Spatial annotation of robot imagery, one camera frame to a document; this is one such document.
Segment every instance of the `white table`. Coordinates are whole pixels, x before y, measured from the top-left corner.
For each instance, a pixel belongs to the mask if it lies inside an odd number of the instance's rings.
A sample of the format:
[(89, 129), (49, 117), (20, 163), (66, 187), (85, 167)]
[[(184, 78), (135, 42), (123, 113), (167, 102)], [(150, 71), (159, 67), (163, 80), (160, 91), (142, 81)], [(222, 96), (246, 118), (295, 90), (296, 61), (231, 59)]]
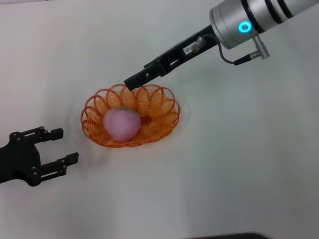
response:
[[(0, 145), (64, 128), (42, 163), (67, 175), (0, 185), (3, 239), (182, 239), (255, 231), (318, 237), (319, 6), (265, 33), (272, 57), (240, 67), (213, 48), (153, 83), (181, 104), (157, 143), (107, 149), (80, 124), (85, 101), (209, 25), (213, 0), (56, 0), (0, 6)], [(237, 59), (254, 50), (247, 42)]]

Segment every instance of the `pink fruit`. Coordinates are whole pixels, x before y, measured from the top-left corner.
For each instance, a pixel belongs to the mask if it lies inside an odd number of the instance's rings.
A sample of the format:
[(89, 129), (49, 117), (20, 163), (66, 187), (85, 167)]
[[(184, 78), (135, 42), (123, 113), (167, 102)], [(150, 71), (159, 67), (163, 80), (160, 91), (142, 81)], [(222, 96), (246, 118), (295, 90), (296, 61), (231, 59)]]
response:
[(113, 140), (127, 141), (138, 133), (141, 118), (132, 110), (110, 109), (104, 115), (103, 126)]

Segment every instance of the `label sticker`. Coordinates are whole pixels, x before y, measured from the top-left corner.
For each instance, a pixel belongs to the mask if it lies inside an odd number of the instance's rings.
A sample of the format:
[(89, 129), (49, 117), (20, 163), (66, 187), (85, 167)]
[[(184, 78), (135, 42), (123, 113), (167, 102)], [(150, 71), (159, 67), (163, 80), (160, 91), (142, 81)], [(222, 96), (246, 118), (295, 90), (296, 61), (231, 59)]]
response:
[(192, 44), (188, 45), (187, 47), (185, 47), (185, 48), (183, 49), (185, 55), (188, 55), (189, 53), (193, 52), (192, 49), (191, 49), (191, 47), (192, 47), (193, 45), (195, 45), (196, 43), (197, 43), (197, 42), (195, 41), (195, 42), (193, 42)]

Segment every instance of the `cable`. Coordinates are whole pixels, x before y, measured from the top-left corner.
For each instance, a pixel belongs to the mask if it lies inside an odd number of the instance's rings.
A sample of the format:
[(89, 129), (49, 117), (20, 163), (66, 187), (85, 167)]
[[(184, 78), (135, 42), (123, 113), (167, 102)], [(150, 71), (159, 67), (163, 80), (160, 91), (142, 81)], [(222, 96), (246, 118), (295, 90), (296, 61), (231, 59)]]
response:
[(218, 38), (217, 38), (216, 36), (214, 36), (213, 34), (204, 34), (204, 35), (202, 35), (201, 37), (203, 37), (203, 38), (210, 37), (210, 38), (214, 39), (214, 41), (218, 42), (217, 45), (218, 45), (218, 47), (219, 47), (219, 54), (220, 54), (221, 59), (223, 59), (223, 60), (224, 60), (225, 62), (227, 62), (228, 64), (231, 64), (231, 65), (234, 65), (234, 64), (235, 64), (235, 62), (229, 61), (229, 60), (227, 60), (227, 59), (224, 57), (223, 49), (222, 49), (221, 44), (220, 44), (220, 42), (219, 42), (219, 40), (218, 40)]

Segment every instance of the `woven plastic basket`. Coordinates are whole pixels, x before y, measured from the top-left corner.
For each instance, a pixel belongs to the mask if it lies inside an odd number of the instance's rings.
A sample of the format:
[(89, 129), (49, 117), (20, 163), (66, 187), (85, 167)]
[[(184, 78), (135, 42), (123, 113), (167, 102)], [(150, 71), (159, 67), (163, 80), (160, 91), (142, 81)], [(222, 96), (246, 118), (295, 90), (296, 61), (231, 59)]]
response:
[[(103, 117), (111, 108), (127, 107), (141, 117), (137, 135), (125, 142), (110, 138), (103, 127)], [(124, 84), (98, 91), (85, 103), (81, 114), (84, 134), (98, 145), (109, 148), (135, 147), (156, 142), (168, 136), (179, 121), (180, 106), (172, 91), (158, 85), (147, 85), (129, 91)]]

